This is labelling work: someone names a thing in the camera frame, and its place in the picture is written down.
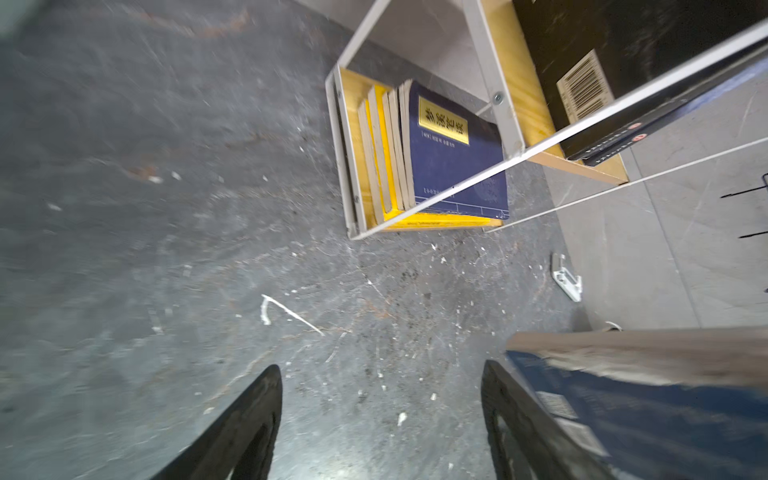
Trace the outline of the yellow cartoon book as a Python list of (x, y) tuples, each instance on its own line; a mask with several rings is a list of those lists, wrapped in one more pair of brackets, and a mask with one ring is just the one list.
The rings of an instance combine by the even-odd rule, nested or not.
[[(397, 176), (394, 166), (393, 144), (389, 133), (390, 120), (387, 101), (387, 94), (392, 89), (398, 90), (399, 87), (387, 88), (375, 85), (368, 91), (365, 99), (369, 104), (369, 122), (371, 124), (371, 136), (374, 144), (376, 170), (379, 176), (378, 184), (384, 221), (388, 221), (405, 211), (401, 210), (398, 205)], [(425, 209), (395, 224), (395, 229), (479, 228), (498, 226), (504, 221), (459, 214), (427, 213)]]

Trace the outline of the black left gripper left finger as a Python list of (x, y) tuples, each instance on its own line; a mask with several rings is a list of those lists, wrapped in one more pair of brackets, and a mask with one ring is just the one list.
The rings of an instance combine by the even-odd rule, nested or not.
[(266, 479), (279, 432), (283, 384), (268, 366), (156, 479)]

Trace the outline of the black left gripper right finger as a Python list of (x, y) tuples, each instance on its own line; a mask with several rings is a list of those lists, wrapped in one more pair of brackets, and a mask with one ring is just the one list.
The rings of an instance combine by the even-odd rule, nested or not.
[(610, 479), (497, 361), (484, 364), (482, 409), (498, 479)]

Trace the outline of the blue book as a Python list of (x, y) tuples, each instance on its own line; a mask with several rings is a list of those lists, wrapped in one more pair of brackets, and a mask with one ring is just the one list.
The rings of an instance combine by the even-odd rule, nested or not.
[(620, 474), (767, 475), (763, 327), (519, 332), (507, 355), (559, 429)]

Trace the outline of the navy book with yellow label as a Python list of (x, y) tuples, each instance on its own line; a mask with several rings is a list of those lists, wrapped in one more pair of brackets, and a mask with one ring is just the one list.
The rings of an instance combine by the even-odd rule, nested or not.
[(397, 94), (398, 94), (397, 89), (392, 89), (387, 94), (387, 101), (388, 101), (388, 107), (389, 107), (389, 120), (390, 120), (389, 133), (390, 133), (390, 138), (392, 140), (393, 151), (394, 151), (394, 166), (396, 170), (397, 187), (398, 187), (398, 205), (401, 210), (406, 210), (409, 207), (408, 189), (407, 189), (407, 177), (406, 177), (403, 150), (402, 150), (402, 136), (401, 136), (401, 129), (399, 126), (400, 115), (399, 115), (399, 100), (398, 100)]

